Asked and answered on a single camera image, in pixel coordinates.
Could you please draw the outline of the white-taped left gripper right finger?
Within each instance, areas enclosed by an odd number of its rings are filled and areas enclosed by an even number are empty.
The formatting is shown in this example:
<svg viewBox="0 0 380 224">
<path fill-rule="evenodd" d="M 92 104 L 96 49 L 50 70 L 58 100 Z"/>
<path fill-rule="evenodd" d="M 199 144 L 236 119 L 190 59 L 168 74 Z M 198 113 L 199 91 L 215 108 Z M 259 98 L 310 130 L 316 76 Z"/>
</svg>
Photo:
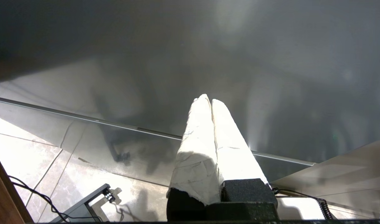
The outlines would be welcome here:
<svg viewBox="0 0 380 224">
<path fill-rule="evenodd" d="M 213 99 L 214 143 L 218 166 L 218 203 L 259 203 L 278 206 L 261 166 L 256 161 L 229 109 Z"/>
</svg>

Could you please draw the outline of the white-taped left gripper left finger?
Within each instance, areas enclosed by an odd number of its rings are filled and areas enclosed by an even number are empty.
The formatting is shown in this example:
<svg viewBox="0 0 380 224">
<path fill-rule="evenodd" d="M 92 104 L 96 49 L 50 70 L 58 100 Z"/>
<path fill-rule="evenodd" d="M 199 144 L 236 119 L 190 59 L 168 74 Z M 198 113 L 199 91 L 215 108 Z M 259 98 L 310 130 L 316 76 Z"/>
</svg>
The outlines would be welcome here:
<svg viewBox="0 0 380 224">
<path fill-rule="evenodd" d="M 221 201 L 212 107 L 206 94 L 191 104 L 166 197 L 168 221 L 204 220 L 206 207 Z"/>
</svg>

